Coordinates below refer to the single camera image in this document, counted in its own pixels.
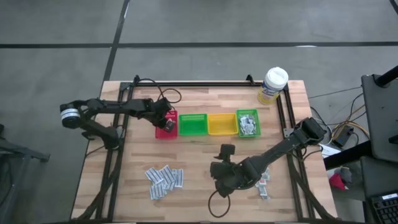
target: cable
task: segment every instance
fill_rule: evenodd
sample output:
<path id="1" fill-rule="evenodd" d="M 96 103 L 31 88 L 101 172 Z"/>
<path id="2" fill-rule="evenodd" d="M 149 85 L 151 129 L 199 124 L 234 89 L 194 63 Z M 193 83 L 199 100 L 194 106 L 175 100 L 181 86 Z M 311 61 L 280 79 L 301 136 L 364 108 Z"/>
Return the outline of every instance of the cable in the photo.
<path id="1" fill-rule="evenodd" d="M 123 127 L 123 125 L 119 124 L 119 125 L 116 126 L 116 128 L 118 128 L 118 127 Z M 122 138 L 123 133 L 124 133 L 124 129 L 123 129 L 122 132 L 120 133 L 119 139 Z M 89 153 L 86 154 L 86 157 L 87 157 L 88 155 L 90 155 L 91 153 L 96 152 L 96 151 L 98 151 L 98 150 L 100 150 L 100 149 L 102 149 L 102 148 L 104 148 L 104 147 L 105 147 L 105 145 L 103 145 L 103 146 L 101 146 L 101 147 L 98 147 L 98 148 L 92 150 L 91 152 L 89 152 Z"/>
<path id="2" fill-rule="evenodd" d="M 365 112 L 363 112 L 363 113 L 362 113 L 361 115 L 359 115 L 358 117 L 356 117 L 356 118 L 352 119 L 351 121 L 355 121 L 356 119 L 358 119 L 358 118 L 362 117 L 364 114 L 366 114 L 366 111 L 365 111 Z"/>
<path id="3" fill-rule="evenodd" d="M 174 89 L 174 88 L 167 88 L 167 89 L 163 90 L 162 93 L 161 93 L 161 94 L 159 95 L 159 97 L 157 98 L 157 100 L 159 100 L 159 99 L 160 99 L 160 96 L 163 96 L 163 93 L 166 92 L 167 90 L 176 91 L 176 92 L 180 95 L 180 99 L 179 99 L 179 100 L 177 100 L 177 101 L 169 101 L 169 103 L 178 103 L 179 101 L 181 101 L 181 99 L 182 99 L 181 93 L 180 93 L 178 90 Z"/>
<path id="4" fill-rule="evenodd" d="M 207 207 L 209 208 L 210 214 L 213 215 L 215 218 L 222 218 L 222 217 L 224 217 L 224 216 L 229 212 L 229 208 L 231 208 L 231 199 L 229 198 L 229 195 L 227 195 L 227 197 L 228 197 L 228 208 L 226 209 L 226 211 L 224 212 L 224 214 L 222 214 L 222 215 L 215 215 L 215 214 L 211 211 L 211 208 L 210 208 L 210 200 L 211 200 L 211 198 L 214 196 L 214 194 L 216 194 L 217 192 L 218 192 L 218 190 L 214 191 L 214 192 L 210 195 L 209 201 L 207 202 Z"/>
<path id="5" fill-rule="evenodd" d="M 354 108 L 354 103 L 355 103 L 355 101 L 356 101 L 356 99 L 358 99 L 360 96 L 362 96 L 363 95 L 363 93 L 361 93 L 361 94 L 359 94 L 358 96 L 356 96 L 356 98 L 354 98 L 354 100 L 353 100 L 353 102 L 352 102 L 352 104 L 351 104 L 351 109 L 350 109 L 350 111 L 349 111 L 349 116 L 348 116 L 348 118 L 346 119 L 346 120 L 349 120 L 349 119 L 351 119 L 351 116 L 355 113 L 355 112 L 357 112 L 360 108 L 362 108 L 363 106 L 361 106 L 360 108 L 358 108 L 355 112 L 353 112 L 353 108 Z"/>
<path id="6" fill-rule="evenodd" d="M 326 143 L 326 145 L 329 145 L 330 143 L 331 143 L 331 140 L 332 140 L 332 134 L 333 134 L 333 131 L 331 130 L 331 128 L 329 127 L 329 124 L 326 124 L 326 122 L 322 119 L 322 117 L 320 116 L 320 114 L 318 113 L 318 111 L 315 109 L 315 108 L 313 108 L 312 106 L 310 106 L 310 108 L 311 108 L 311 110 L 314 110 L 314 112 L 316 112 L 316 114 L 317 114 L 317 116 L 319 117 L 319 119 L 321 119 L 321 122 L 326 126 L 326 128 L 329 130 L 329 135 L 330 135 L 330 139 L 329 139 L 329 142 L 328 143 Z"/>
<path id="7" fill-rule="evenodd" d="M 321 95 L 317 95 L 317 96 L 311 96 L 311 97 L 308 97 L 308 99 L 312 99 L 312 98 L 316 98 L 316 97 L 320 97 L 320 96 L 332 95 L 332 94 L 335 94 L 335 93 L 341 93 L 341 92 L 349 91 L 349 90 L 355 90 L 357 88 L 362 88 L 362 87 L 359 86 L 359 87 L 349 88 L 349 89 L 345 89 L 345 90 L 334 91 L 334 92 L 331 92 L 331 93 L 321 94 Z"/>
<path id="8" fill-rule="evenodd" d="M 355 123 L 353 121 L 347 121 L 347 122 L 341 123 L 340 125 L 345 125 L 345 124 L 350 124 L 352 126 L 355 126 L 355 127 L 359 128 L 365 134 L 367 139 L 370 140 L 369 133 L 362 126 L 360 126 L 359 124 L 357 124 L 357 123 Z M 333 138 L 336 136 L 337 128 L 340 128 L 340 126 L 337 126 L 337 127 L 335 127 L 333 129 L 333 134 L 332 134 Z"/>
<path id="9" fill-rule="evenodd" d="M 96 151 L 98 151 L 98 150 L 100 150 L 100 149 L 102 149 L 102 148 L 104 148 L 104 147 L 105 147 L 105 145 L 103 145 L 103 146 L 101 146 L 101 147 L 99 147 L 99 148 L 96 148 L 96 149 L 92 150 L 91 152 L 89 152 L 89 153 L 86 154 L 86 157 L 87 157 L 88 155 L 90 155 L 91 153 L 96 152 Z"/>
<path id="10" fill-rule="evenodd" d="M 162 91 L 162 89 L 161 89 L 161 87 L 159 86 L 159 84 L 157 84 L 157 82 L 156 82 L 155 80 L 153 80 L 153 79 L 150 79 L 150 78 L 140 78 L 139 81 L 138 81 L 138 83 L 141 82 L 141 81 L 145 81 L 145 80 L 150 81 L 150 82 L 152 82 L 152 83 L 155 83 L 156 87 L 159 89 L 160 95 L 159 95 L 159 97 L 157 98 L 157 100 L 159 100 L 160 97 L 165 98 L 163 93 L 166 92 L 167 90 L 176 91 L 176 92 L 180 95 L 180 99 L 178 99 L 177 101 L 169 101 L 169 103 L 178 103 L 179 101 L 182 100 L 182 95 L 181 95 L 181 93 L 180 93 L 178 90 L 176 90 L 176 89 L 174 89 L 174 88 L 167 88 L 167 89 L 165 89 L 165 90 Z"/>
<path id="11" fill-rule="evenodd" d="M 289 154 L 292 155 L 292 156 L 294 156 L 298 161 L 304 162 L 304 160 L 305 160 L 306 158 L 308 158 L 309 156 L 311 156 L 312 154 L 317 153 L 317 152 L 322 152 L 322 151 L 323 151 L 323 147 L 322 147 L 322 146 L 319 146 L 319 147 L 321 147 L 320 150 L 316 150 L 316 151 L 313 151 L 313 152 L 308 153 L 306 156 L 303 157 L 303 159 L 298 158 L 298 157 L 297 157 L 295 154 L 293 154 L 292 152 L 290 152 Z"/>
<path id="12" fill-rule="evenodd" d="M 335 118 L 340 112 L 342 112 L 348 105 L 350 105 L 354 100 L 351 100 L 350 102 L 348 102 L 344 107 L 342 107 L 342 109 L 340 109 L 339 111 L 337 111 L 337 113 L 335 115 L 333 115 L 330 119 L 329 122 L 331 122 L 333 120 L 333 118 Z"/>
<path id="13" fill-rule="evenodd" d="M 358 143 L 359 143 L 359 136 L 358 136 L 358 134 L 356 134 L 355 132 L 353 132 L 353 134 L 356 136 L 356 143 L 355 143 L 355 146 L 357 146 Z"/>
<path id="14" fill-rule="evenodd" d="M 8 175 L 9 175 L 10 187 L 8 188 L 8 191 L 7 191 L 7 193 L 5 194 L 5 196 L 4 196 L 4 197 L 1 199 L 1 201 L 0 201 L 0 208 L 2 207 L 2 205 L 4 204 L 4 202 L 6 201 L 6 199 L 8 198 L 8 196 L 9 196 L 9 194 L 10 194 L 10 192 L 11 192 L 12 186 L 14 185 L 14 183 L 13 183 L 13 181 L 12 181 L 11 164 L 10 164 L 10 162 L 9 162 L 8 160 L 6 161 L 6 163 L 7 163 L 7 165 L 8 165 L 7 173 L 8 173 Z"/>
<path id="15" fill-rule="evenodd" d="M 305 147 L 304 149 L 305 149 L 305 150 L 304 150 L 304 153 L 302 154 L 302 156 L 305 156 L 306 153 L 307 153 L 307 147 Z"/>

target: wooden table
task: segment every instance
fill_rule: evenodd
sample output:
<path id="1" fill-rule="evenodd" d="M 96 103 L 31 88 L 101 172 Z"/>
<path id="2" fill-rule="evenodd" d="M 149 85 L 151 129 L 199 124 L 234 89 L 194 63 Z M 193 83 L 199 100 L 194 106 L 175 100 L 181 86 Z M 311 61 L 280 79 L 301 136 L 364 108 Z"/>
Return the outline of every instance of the wooden table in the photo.
<path id="1" fill-rule="evenodd" d="M 117 100 L 120 82 L 104 82 L 101 99 Z M 290 95 L 296 121 L 311 116 L 310 105 L 303 81 L 289 81 Z M 292 187 L 286 157 L 272 163 L 271 180 L 267 183 L 270 200 L 262 200 L 258 189 L 239 190 L 231 194 L 231 209 L 223 218 L 210 215 L 207 201 L 215 190 L 210 177 L 210 162 L 220 151 L 222 143 L 234 144 L 235 155 L 231 160 L 239 162 L 247 156 L 261 154 L 282 140 L 276 103 L 262 105 L 257 101 L 258 87 L 179 87 L 182 101 L 174 104 L 179 114 L 184 113 L 235 113 L 238 109 L 256 108 L 261 122 L 261 137 L 239 138 L 235 136 L 179 136 L 174 140 L 155 138 L 155 127 L 148 121 L 130 118 L 126 133 L 123 164 L 116 200 L 114 221 L 121 222 L 259 222 L 296 221 Z M 135 88 L 133 98 L 157 99 L 155 87 Z M 178 99 L 172 91 L 165 93 L 170 101 Z M 111 114 L 99 114 L 96 121 L 109 126 Z M 90 142 L 88 152 L 100 147 L 99 140 Z M 89 155 L 84 163 L 76 195 L 72 217 L 79 216 L 98 193 L 103 175 L 106 150 Z M 182 189 L 175 189 L 162 200 L 150 200 L 151 182 L 144 172 L 165 165 L 172 169 L 184 169 Z M 335 204 L 320 153 L 312 154 L 305 161 L 310 188 L 316 198 L 336 216 Z M 301 194 L 302 207 L 305 202 Z M 109 197 L 104 213 L 108 211 Z M 211 201 L 215 214 L 226 210 L 227 200 L 219 195 Z"/>

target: table frame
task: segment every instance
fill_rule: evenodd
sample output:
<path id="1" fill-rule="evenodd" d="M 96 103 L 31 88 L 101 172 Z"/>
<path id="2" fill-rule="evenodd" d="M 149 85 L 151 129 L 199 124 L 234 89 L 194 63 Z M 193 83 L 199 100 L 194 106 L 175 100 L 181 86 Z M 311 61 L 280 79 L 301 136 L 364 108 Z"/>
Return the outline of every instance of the table frame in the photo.
<path id="1" fill-rule="evenodd" d="M 125 93 L 127 93 L 127 100 L 132 99 L 132 94 L 134 91 L 135 87 L 154 87 L 154 86 L 161 86 L 161 87 L 166 87 L 166 86 L 253 86 L 253 87 L 259 87 L 261 86 L 261 82 L 255 82 L 252 79 L 251 75 L 248 75 L 246 77 L 245 81 L 236 81 L 236 82 L 229 82 L 229 81 L 215 81 L 215 82 L 192 82 L 192 81 L 187 81 L 187 82 L 157 82 L 157 83 L 151 83 L 151 82 L 139 82 L 140 78 L 136 76 L 134 78 L 133 82 L 121 82 L 120 87 L 119 87 L 119 93 L 118 93 L 118 101 L 122 101 L 123 98 L 125 97 Z M 286 99 L 286 104 L 287 104 L 287 111 L 289 115 L 289 120 L 290 120 L 290 127 L 293 128 L 296 124 L 295 122 L 295 117 L 294 117 L 294 112 L 293 112 L 293 106 L 292 102 L 290 99 L 289 95 L 289 86 L 286 85 L 284 88 L 284 95 Z M 279 113 L 279 119 L 280 119 L 280 127 L 282 130 L 287 129 L 286 126 L 286 121 L 285 121 L 285 116 L 284 116 L 284 109 L 282 106 L 282 100 L 281 96 L 278 96 L 277 98 L 277 108 L 278 108 L 278 113 Z M 98 194 L 96 195 L 95 199 L 92 201 L 92 203 L 87 207 L 86 211 L 83 213 L 83 215 L 79 216 L 77 219 L 71 219 L 69 220 L 68 223 L 109 223 L 113 221 L 113 215 L 114 215 L 114 208 L 115 208 L 115 203 L 116 203 L 116 197 L 117 197 L 117 192 L 118 192 L 118 182 L 119 182 L 119 174 L 121 170 L 121 164 L 122 164 L 122 158 L 123 158 L 123 151 L 124 151 L 124 142 L 125 142 L 125 137 L 126 137 L 126 131 L 127 131 L 127 126 L 128 126 L 128 120 L 129 116 L 124 116 L 122 124 L 119 124 L 119 117 L 120 114 L 115 114 L 114 119 L 113 119 L 113 127 L 118 127 L 122 126 L 123 127 L 123 134 L 121 136 L 121 147 L 117 150 L 118 154 L 116 157 L 116 162 L 114 165 L 114 169 L 111 172 L 111 163 L 112 163 L 112 157 L 114 154 L 114 151 L 108 150 L 107 155 L 106 155 L 106 160 L 105 160 L 105 166 L 104 166 L 104 172 L 103 172 L 103 178 L 101 181 L 101 188 Z M 294 157 L 291 154 L 287 154 L 287 163 L 289 167 L 289 174 L 290 174 L 290 180 L 292 184 L 292 191 L 293 191 L 293 196 L 294 196 L 294 204 L 295 204 L 295 211 L 297 214 L 297 219 L 299 222 L 321 222 L 321 223 L 334 223 L 335 221 L 333 220 L 333 217 L 327 213 L 327 211 L 322 207 L 322 205 L 319 203 L 319 201 L 315 198 L 314 194 L 312 194 L 311 190 L 309 189 L 308 186 L 308 179 L 307 179 L 307 173 L 305 170 L 305 166 L 302 160 L 302 152 L 301 150 L 297 150 L 294 152 L 297 156 L 296 161 L 294 160 Z M 298 164 L 298 169 L 300 171 L 297 172 L 295 163 Z M 300 201 L 300 195 L 299 195 L 299 188 L 297 185 L 300 186 L 300 188 L 303 190 L 305 194 L 305 202 L 307 206 L 307 211 L 308 211 L 308 216 L 309 218 L 304 218 L 303 217 L 303 209 Z M 106 217 L 103 217 L 103 207 L 104 207 L 104 197 L 109 190 L 109 188 L 112 186 L 111 189 L 111 195 L 110 195 L 110 200 L 109 200 L 109 207 L 108 207 L 108 212 L 106 214 Z M 318 212 L 319 216 L 323 218 L 324 220 L 316 219 L 315 218 L 315 210 Z M 137 223 L 155 223 L 155 222 L 137 222 Z"/>

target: concrete floor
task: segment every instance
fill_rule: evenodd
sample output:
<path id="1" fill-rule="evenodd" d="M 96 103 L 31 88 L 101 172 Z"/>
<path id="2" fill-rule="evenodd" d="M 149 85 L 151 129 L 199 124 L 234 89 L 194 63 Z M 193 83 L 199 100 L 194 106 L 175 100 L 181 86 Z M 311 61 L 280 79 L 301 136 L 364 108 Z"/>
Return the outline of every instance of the concrete floor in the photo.
<path id="1" fill-rule="evenodd" d="M 111 43 L 123 0 L 0 1 L 0 44 Z M 382 0 L 135 0 L 121 42 L 398 41 L 398 15 Z M 87 141 L 62 127 L 59 104 L 97 97 L 110 49 L 0 49 L 0 123 L 5 137 L 51 153 L 32 161 L 16 223 L 69 218 Z M 398 47 L 119 49 L 111 80 L 261 79 L 271 67 L 304 80 L 309 96 L 360 86 L 360 76 L 397 65 Z M 310 100 L 342 121 L 360 89 Z M 363 103 L 360 99 L 356 107 Z M 358 123 L 367 127 L 366 118 Z M 361 221 L 359 201 L 335 194 L 339 216 Z"/>

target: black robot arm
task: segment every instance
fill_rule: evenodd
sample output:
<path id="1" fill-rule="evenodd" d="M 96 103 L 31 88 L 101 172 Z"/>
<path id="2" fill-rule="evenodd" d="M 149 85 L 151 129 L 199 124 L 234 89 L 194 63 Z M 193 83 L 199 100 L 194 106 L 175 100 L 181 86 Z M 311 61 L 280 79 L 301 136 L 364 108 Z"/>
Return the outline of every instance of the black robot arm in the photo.
<path id="1" fill-rule="evenodd" d="M 216 190 L 222 197 L 226 197 L 234 190 L 253 187 L 269 164 L 290 151 L 320 143 L 325 133 L 313 118 L 306 118 L 296 125 L 289 137 L 276 146 L 259 156 L 247 157 L 238 164 L 229 159 L 234 154 L 235 146 L 221 145 L 221 152 L 215 158 L 223 161 L 210 164 L 210 174 L 216 180 Z"/>
<path id="2" fill-rule="evenodd" d="M 104 127 L 91 118 L 100 113 L 126 114 L 137 119 L 144 118 L 154 126 L 170 132 L 174 122 L 167 120 L 165 115 L 172 109 L 169 101 L 162 98 L 156 102 L 152 99 L 132 99 L 126 102 L 89 99 L 86 101 L 75 100 L 60 105 L 62 125 L 66 128 L 84 129 L 82 135 L 88 139 L 90 136 L 99 136 L 106 149 L 119 147 L 119 136 L 116 128 Z"/>

